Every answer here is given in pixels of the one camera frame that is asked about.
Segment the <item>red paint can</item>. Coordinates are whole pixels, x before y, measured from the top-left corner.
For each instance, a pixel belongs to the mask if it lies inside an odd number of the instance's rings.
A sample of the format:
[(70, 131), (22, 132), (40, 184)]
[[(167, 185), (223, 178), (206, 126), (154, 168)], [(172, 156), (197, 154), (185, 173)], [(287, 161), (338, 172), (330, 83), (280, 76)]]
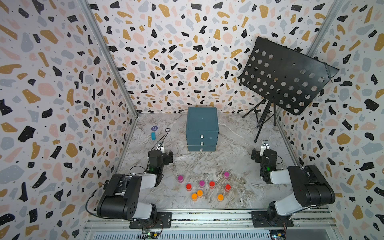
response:
[(190, 192), (190, 191), (192, 190), (192, 185), (191, 185), (191, 184), (187, 184), (187, 185), (186, 185), (186, 190), (187, 190), (188, 192)]
[(210, 182), (209, 182), (209, 187), (210, 187), (211, 189), (214, 189), (215, 186), (216, 186), (216, 183), (215, 183), (214, 181), (210, 181)]
[(225, 191), (229, 192), (231, 190), (231, 185), (227, 184), (225, 185)]

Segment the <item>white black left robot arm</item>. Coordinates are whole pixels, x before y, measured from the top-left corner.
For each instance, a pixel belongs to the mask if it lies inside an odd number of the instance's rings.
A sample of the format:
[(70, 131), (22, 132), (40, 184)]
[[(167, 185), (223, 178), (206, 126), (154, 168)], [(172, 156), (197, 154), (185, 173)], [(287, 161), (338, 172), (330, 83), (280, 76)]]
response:
[(164, 166), (173, 163), (174, 153), (151, 150), (148, 169), (142, 174), (114, 174), (104, 187), (96, 211), (99, 218), (142, 220), (153, 225), (157, 220), (155, 204), (139, 201), (141, 190), (157, 187), (164, 177)]

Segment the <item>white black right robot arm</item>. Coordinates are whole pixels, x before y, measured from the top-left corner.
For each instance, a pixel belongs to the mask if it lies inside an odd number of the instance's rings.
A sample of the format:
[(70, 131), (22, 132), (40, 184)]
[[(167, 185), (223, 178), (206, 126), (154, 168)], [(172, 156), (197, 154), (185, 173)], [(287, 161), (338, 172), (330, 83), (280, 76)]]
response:
[(252, 150), (251, 159), (260, 164), (262, 180), (269, 185), (289, 184), (293, 193), (273, 201), (265, 211), (253, 211), (255, 228), (293, 227), (292, 215), (310, 207), (333, 204), (336, 194), (317, 166), (290, 166), (277, 170), (277, 152)]

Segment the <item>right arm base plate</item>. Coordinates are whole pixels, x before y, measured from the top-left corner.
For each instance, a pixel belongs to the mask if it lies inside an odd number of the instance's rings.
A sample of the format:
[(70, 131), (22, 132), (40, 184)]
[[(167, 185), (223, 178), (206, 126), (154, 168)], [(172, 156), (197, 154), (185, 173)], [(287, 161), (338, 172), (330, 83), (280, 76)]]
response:
[(294, 226), (290, 216), (280, 216), (275, 213), (268, 213), (267, 211), (251, 212), (251, 220), (253, 222), (254, 228), (282, 228)]

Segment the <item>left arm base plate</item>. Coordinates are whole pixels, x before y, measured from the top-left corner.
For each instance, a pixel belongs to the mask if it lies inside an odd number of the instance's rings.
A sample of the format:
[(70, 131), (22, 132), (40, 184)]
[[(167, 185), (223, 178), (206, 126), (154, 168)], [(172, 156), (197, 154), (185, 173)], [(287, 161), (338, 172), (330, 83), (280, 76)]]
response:
[(149, 219), (134, 219), (130, 221), (130, 229), (141, 229), (145, 227), (155, 229), (169, 229), (171, 227), (172, 212), (154, 212)]

